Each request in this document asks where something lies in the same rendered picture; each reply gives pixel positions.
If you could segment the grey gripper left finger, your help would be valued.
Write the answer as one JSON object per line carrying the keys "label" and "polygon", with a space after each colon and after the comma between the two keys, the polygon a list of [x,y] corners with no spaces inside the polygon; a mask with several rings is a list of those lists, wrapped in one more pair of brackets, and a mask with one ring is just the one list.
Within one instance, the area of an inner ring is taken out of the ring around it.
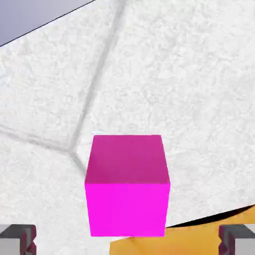
{"label": "grey gripper left finger", "polygon": [[0,255],[36,255],[36,226],[0,224]]}

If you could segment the small magenta cube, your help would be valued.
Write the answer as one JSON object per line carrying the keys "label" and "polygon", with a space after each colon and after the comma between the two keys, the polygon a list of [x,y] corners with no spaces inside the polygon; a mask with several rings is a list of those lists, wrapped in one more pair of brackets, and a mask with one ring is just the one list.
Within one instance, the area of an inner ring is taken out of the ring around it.
{"label": "small magenta cube", "polygon": [[95,135],[85,178],[93,237],[162,237],[170,178],[160,135]]}

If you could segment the large orange box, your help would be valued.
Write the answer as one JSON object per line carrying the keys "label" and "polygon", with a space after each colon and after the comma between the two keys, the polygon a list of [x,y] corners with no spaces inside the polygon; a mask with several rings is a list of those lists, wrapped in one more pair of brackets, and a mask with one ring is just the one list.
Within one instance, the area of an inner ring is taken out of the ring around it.
{"label": "large orange box", "polygon": [[164,237],[111,242],[110,255],[219,255],[224,224],[255,224],[255,205],[166,228]]}

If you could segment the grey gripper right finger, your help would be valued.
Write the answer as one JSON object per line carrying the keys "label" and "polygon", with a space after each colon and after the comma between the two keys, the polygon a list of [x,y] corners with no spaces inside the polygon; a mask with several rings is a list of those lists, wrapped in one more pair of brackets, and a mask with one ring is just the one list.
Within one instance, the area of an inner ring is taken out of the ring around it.
{"label": "grey gripper right finger", "polygon": [[220,225],[219,255],[255,255],[255,224]]}

